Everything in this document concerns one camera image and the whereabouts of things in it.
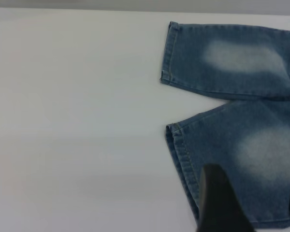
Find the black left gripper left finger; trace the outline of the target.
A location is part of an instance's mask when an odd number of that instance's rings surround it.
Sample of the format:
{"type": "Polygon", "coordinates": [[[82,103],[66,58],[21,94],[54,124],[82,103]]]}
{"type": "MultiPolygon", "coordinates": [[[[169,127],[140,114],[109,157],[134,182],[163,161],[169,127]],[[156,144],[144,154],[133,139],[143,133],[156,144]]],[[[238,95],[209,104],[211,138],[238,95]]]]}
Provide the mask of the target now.
{"type": "Polygon", "coordinates": [[[206,164],[201,171],[199,232],[249,232],[248,221],[224,170],[206,164]]]}

